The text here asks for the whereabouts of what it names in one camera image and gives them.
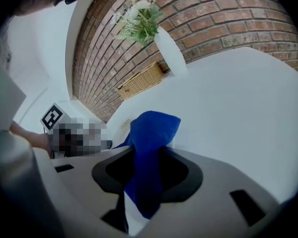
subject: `person's arm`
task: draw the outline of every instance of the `person's arm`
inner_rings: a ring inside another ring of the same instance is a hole
[[[12,124],[10,126],[10,131],[13,134],[16,134],[25,138],[31,144],[32,147],[44,149],[45,151],[47,151],[47,153],[51,158],[52,152],[49,145],[48,136],[46,133],[37,134],[31,131],[27,131],[24,128],[22,128],[20,125],[18,125],[15,121],[12,121]]]

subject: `white vase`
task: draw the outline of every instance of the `white vase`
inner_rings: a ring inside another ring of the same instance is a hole
[[[154,42],[174,75],[187,72],[187,66],[180,49],[161,26],[158,27],[158,33],[154,36]]]

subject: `white table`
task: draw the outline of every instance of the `white table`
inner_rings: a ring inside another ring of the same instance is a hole
[[[124,101],[107,126],[114,145],[120,126],[149,110],[181,118],[174,147],[239,168],[279,202],[298,189],[298,73],[250,48],[206,57],[183,76]]]

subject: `red brick wall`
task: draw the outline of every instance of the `red brick wall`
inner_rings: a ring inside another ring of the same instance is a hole
[[[161,26],[170,33],[187,63],[237,47],[266,52],[298,71],[298,32],[277,0],[156,0],[164,12]],[[126,0],[95,0],[82,23],[73,62],[74,95],[107,122],[121,105],[115,89],[153,61],[168,68],[154,43],[142,47],[113,40]]]

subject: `blue cloth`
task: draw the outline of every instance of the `blue cloth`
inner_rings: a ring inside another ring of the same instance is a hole
[[[131,122],[125,142],[117,146],[135,147],[135,172],[125,192],[147,219],[159,209],[161,201],[159,148],[172,141],[180,122],[181,119],[175,116],[155,111],[144,112]]]

